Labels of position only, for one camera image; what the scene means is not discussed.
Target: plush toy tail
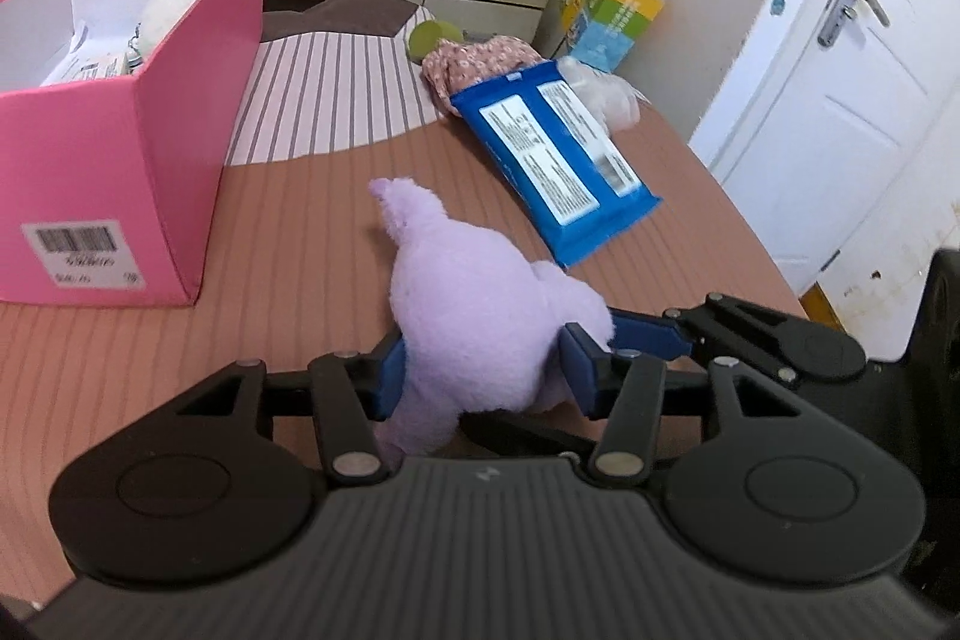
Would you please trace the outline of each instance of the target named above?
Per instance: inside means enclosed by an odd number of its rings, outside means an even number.
[[[370,193],[380,202],[384,227],[397,244],[407,242],[422,228],[446,220],[446,210],[437,194],[421,188],[409,177],[371,180]]]

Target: plush toy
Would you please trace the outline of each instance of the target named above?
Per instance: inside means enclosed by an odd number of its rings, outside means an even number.
[[[387,449],[422,455],[453,437],[460,413],[548,410],[570,398],[550,360],[563,324],[597,342],[613,338],[603,298],[549,262],[529,263],[512,242],[446,215],[411,179],[373,180],[397,244],[390,305],[403,332],[407,373]]]
[[[131,47],[147,60],[196,0],[150,0],[143,9]]]

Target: pink box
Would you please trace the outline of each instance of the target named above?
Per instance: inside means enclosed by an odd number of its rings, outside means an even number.
[[[260,41],[263,0],[198,0],[132,76],[44,85],[123,52],[147,0],[0,0],[0,300],[186,305]]]

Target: door handle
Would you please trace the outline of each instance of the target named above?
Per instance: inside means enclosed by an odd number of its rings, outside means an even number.
[[[822,47],[829,49],[836,44],[843,26],[851,20],[856,20],[856,3],[861,0],[830,0],[827,4],[827,20],[821,29],[817,41]],[[890,16],[886,13],[878,0],[863,0],[870,6],[872,13],[884,28],[890,28]]]
[[[890,28],[890,16],[883,10],[883,7],[880,5],[878,0],[863,0],[867,2],[867,6],[870,7],[872,13],[877,15],[877,20],[880,21],[880,24],[884,28]]]

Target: blue wet wipes package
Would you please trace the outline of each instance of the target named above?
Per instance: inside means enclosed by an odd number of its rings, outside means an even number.
[[[547,61],[450,97],[568,268],[659,204]]]

